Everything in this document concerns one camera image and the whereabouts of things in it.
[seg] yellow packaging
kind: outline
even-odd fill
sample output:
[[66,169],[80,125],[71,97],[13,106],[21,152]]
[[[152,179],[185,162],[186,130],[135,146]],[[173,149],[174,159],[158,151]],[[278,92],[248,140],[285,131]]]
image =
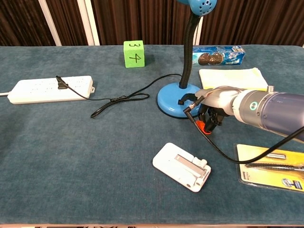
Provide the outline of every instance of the yellow packaging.
[[[238,144],[240,161],[256,157],[268,148]],[[260,187],[304,192],[304,153],[275,150],[249,165],[239,165],[239,181]]]

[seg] blue desk lamp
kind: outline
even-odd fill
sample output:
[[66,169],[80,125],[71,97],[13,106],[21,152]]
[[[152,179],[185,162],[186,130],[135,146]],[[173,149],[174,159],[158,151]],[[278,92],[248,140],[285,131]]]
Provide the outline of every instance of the blue desk lamp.
[[[157,95],[158,107],[167,115],[175,118],[187,118],[183,110],[192,101],[180,103],[179,100],[186,94],[194,94],[200,88],[188,84],[192,70],[192,48],[195,29],[200,17],[209,14],[215,8],[217,0],[177,0],[190,5],[191,14],[184,35],[184,70],[179,83],[171,83],[164,86]],[[199,106],[191,111],[192,116],[197,116]]]

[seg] oreo package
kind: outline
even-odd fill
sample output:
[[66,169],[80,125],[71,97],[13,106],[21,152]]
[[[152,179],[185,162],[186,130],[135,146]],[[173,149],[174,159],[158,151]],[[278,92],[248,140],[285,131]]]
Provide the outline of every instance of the oreo package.
[[192,64],[205,65],[241,65],[245,50],[241,46],[195,46]]

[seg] power strip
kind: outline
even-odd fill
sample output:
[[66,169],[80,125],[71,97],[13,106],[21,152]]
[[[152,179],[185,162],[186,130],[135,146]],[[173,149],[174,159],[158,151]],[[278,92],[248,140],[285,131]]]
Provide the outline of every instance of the power strip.
[[[62,77],[62,80],[86,98],[95,91],[91,76]],[[84,100],[68,88],[58,89],[58,81],[55,77],[18,81],[8,94],[8,99],[15,105]]]

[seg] blue tablecloth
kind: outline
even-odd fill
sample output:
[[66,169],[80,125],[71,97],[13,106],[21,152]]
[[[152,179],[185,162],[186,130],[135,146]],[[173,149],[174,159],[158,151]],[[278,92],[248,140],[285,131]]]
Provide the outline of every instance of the blue tablecloth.
[[[304,49],[244,45],[240,66],[257,67],[276,91],[304,92]],[[128,95],[155,78],[182,73],[182,46],[145,46],[146,66],[124,67],[122,46],[0,47],[0,92],[21,79],[90,75],[93,98]],[[198,70],[190,82],[201,87]],[[304,194],[242,184],[189,120],[158,109],[165,78],[149,99],[114,105],[72,101],[13,105],[0,98],[0,224],[294,224],[304,225]],[[281,136],[225,119],[211,138],[234,156],[234,144],[270,147]],[[199,193],[165,176],[152,159],[171,142],[204,158],[212,173]],[[304,151],[289,142],[283,149]]]

